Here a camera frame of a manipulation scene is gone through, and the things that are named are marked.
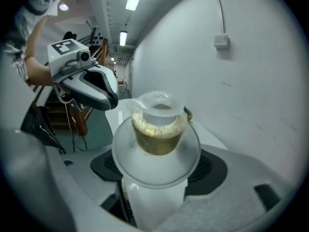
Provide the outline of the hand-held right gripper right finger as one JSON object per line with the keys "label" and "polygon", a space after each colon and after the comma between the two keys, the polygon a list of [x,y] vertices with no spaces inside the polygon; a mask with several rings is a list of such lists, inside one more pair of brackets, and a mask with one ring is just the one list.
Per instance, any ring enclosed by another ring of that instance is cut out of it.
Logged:
{"label": "hand-held right gripper right finger", "polygon": [[204,148],[169,231],[252,232],[279,214],[294,190],[256,158]]}

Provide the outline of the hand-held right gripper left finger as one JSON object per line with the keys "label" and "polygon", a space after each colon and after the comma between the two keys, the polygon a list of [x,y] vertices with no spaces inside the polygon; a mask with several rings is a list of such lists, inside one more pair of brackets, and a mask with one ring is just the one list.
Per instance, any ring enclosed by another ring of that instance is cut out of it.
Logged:
{"label": "hand-held right gripper left finger", "polygon": [[132,225],[132,212],[122,190],[122,174],[110,146],[72,153],[62,159],[81,189],[102,209]]}

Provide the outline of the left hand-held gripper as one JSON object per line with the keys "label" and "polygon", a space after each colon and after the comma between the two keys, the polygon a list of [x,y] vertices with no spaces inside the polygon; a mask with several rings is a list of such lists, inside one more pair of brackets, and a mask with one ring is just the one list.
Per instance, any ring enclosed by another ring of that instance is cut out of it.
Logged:
{"label": "left hand-held gripper", "polygon": [[91,56],[89,47],[67,39],[49,44],[47,53],[53,83],[63,81],[62,85],[77,102],[97,110],[112,110],[118,104],[118,82],[113,72],[95,65],[98,62]]}

